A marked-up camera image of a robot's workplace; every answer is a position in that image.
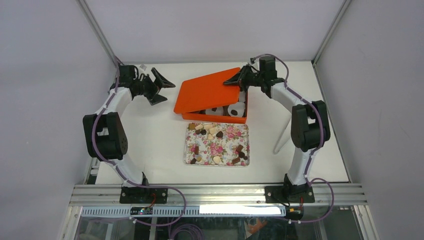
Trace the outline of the dark oval chocolate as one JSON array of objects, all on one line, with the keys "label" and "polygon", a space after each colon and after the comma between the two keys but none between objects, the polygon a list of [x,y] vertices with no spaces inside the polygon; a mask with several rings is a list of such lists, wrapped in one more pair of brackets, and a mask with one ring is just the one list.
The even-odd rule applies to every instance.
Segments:
[{"label": "dark oval chocolate", "polygon": [[238,112],[236,111],[236,110],[234,110],[234,109],[232,109],[230,112],[229,112],[229,114],[231,115],[231,116],[237,116],[238,115]]}]

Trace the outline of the orange box lid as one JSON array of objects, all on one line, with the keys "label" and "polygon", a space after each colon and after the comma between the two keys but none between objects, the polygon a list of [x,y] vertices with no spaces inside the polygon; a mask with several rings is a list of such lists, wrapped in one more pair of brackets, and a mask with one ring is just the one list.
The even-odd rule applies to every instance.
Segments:
[{"label": "orange box lid", "polygon": [[174,106],[174,113],[186,114],[234,104],[239,100],[240,87],[225,85],[239,67],[203,75],[182,82]]}]

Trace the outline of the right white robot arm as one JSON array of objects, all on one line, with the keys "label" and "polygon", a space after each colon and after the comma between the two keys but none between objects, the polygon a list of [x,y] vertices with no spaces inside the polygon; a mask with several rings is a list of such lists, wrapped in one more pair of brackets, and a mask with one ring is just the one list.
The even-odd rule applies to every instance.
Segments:
[{"label": "right white robot arm", "polygon": [[270,53],[252,57],[223,85],[238,86],[243,91],[249,87],[259,87],[270,99],[290,112],[290,137],[295,146],[293,160],[284,176],[282,189],[272,191],[271,196],[294,203],[311,187],[310,168],[318,151],[330,139],[331,131],[326,103],[307,100],[290,87],[288,69],[285,77],[278,77],[278,61],[280,58]]}]

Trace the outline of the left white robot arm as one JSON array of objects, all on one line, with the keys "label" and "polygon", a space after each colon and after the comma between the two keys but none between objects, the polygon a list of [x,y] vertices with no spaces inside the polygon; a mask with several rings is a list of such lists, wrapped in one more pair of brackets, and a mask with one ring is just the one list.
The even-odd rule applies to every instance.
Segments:
[{"label": "left white robot arm", "polygon": [[140,72],[135,65],[119,65],[108,97],[95,113],[82,119],[88,154],[110,166],[122,179],[124,187],[133,187],[131,197],[145,203],[151,196],[146,175],[128,155],[128,138],[121,116],[135,97],[143,96],[151,106],[167,101],[160,90],[174,88],[156,68]]}]

